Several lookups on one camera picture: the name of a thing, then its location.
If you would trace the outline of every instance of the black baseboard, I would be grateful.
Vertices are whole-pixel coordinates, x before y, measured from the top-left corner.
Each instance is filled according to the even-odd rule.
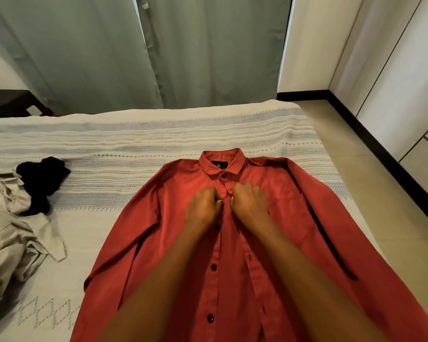
[[[341,115],[347,124],[354,130],[359,138],[371,150],[385,168],[392,174],[406,193],[412,198],[418,207],[428,217],[428,193],[420,186],[414,178],[396,161],[392,155],[372,136],[371,133],[358,121],[348,108],[330,91],[297,91],[280,92],[277,100],[286,102],[326,99],[334,109]]]

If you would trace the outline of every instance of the bedsheet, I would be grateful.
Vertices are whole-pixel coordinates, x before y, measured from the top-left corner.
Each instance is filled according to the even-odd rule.
[[[183,110],[126,110],[60,118],[0,119],[0,172],[54,156],[71,174],[50,201],[68,257],[51,258],[0,321],[0,342],[68,342],[83,281],[122,208],[162,165],[203,150],[288,157],[330,187],[379,250],[302,109],[270,100]]]

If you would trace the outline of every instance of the tile floor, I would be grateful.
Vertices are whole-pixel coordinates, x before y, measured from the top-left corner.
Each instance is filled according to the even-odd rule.
[[[428,313],[428,218],[327,101],[303,101],[388,262]]]

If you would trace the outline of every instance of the shirt sleeve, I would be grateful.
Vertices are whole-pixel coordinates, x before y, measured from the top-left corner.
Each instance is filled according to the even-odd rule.
[[[97,340],[108,321],[119,309],[140,236],[159,223],[158,191],[163,166],[130,200],[107,236],[84,282],[84,299],[70,342]]]
[[[337,195],[288,160],[289,170],[347,267],[361,309],[391,340],[428,342],[428,315],[360,230]]]

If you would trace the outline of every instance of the red fabric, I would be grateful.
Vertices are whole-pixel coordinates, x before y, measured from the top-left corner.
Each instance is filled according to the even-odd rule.
[[[225,171],[211,161],[228,161]],[[203,187],[224,200],[222,216],[195,250],[167,331],[169,341],[309,341],[263,247],[232,216],[236,182],[261,187],[269,212],[301,249],[392,341],[428,342],[428,316],[355,224],[337,196],[286,158],[246,158],[240,149],[205,151],[168,163],[127,204],[85,283],[71,342],[95,341],[181,231],[185,206]],[[309,206],[347,268],[323,239]],[[134,258],[137,243],[142,247]],[[212,314],[213,322],[208,322]]]

